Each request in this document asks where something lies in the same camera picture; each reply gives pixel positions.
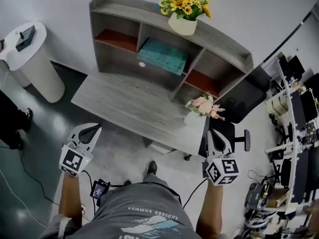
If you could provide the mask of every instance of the gray wooden bookshelf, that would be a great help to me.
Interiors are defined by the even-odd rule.
[[[253,70],[251,53],[200,20],[194,35],[176,34],[168,17],[148,1],[93,0],[90,19],[97,70],[72,102],[151,140],[196,155],[204,125],[185,126],[186,102],[203,92],[211,93],[215,102],[222,98]],[[148,38],[188,53],[180,76],[145,61],[145,67],[139,65],[137,54]]]

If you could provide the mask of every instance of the white vase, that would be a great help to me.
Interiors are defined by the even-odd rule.
[[[170,16],[168,20],[169,26],[180,35],[192,35],[195,33],[197,20],[190,21],[184,18],[177,19],[176,12]]]
[[[196,112],[189,112],[187,116],[184,118],[185,125],[193,125],[198,123],[198,120],[200,119],[200,116]]]

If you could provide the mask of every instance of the pink flower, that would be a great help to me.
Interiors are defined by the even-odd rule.
[[[206,101],[199,106],[199,112],[203,115],[210,113],[212,107],[211,101]]]
[[[213,108],[211,109],[214,112],[217,112],[219,109],[219,105],[213,105]]]
[[[195,107],[198,107],[198,106],[200,106],[202,103],[204,103],[204,102],[206,102],[206,101],[207,101],[206,98],[200,97],[200,98],[197,98],[197,99],[195,99],[195,100],[193,101],[193,105],[194,105]]]
[[[214,118],[216,115],[217,115],[217,112],[214,111],[214,110],[211,110],[210,116],[211,116],[212,118]]]

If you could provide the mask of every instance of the floor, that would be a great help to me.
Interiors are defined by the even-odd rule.
[[[86,122],[101,122],[102,133],[93,151],[94,159],[87,171],[93,180],[102,178],[112,184],[121,184],[127,178],[140,182],[147,163],[154,159],[158,163],[158,176],[177,191],[183,203],[193,189],[203,180],[201,157],[192,157],[189,162],[183,160],[183,153],[162,155],[155,150],[146,149],[142,137],[82,110],[70,100],[85,79],[74,72],[56,68],[65,83],[66,93],[56,104],[49,104],[33,87],[21,88],[11,76],[8,76],[5,93],[21,109],[30,107],[34,112],[34,123],[28,134],[21,133],[25,141],[24,151],[0,148],[0,169],[4,173],[13,192],[28,206],[34,216],[47,224],[58,206],[44,199],[39,184],[23,171],[22,157],[26,170],[40,180],[46,196],[59,201],[61,193],[61,172],[58,169],[62,143],[72,129]],[[0,87],[3,87],[5,73],[0,71]],[[240,124],[236,125],[236,134],[243,135],[244,129],[250,130],[251,150],[244,151],[242,143],[236,144],[235,157],[238,159],[241,175],[231,185],[224,187],[223,232],[231,236],[243,224],[244,199],[252,179],[247,172],[250,169],[266,175],[270,163],[264,149],[275,146],[274,128],[268,119],[264,104],[256,107]],[[93,217],[93,202],[89,197],[90,184],[86,174],[81,174],[81,201],[85,206],[85,217]],[[204,183],[194,194],[185,210],[195,226],[207,184]],[[0,238],[37,238],[43,227],[34,221],[22,203],[16,199],[0,176]]]

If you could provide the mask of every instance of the teal box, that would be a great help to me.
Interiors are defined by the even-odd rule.
[[[150,38],[140,49],[138,59],[181,75],[187,60],[187,52]]]

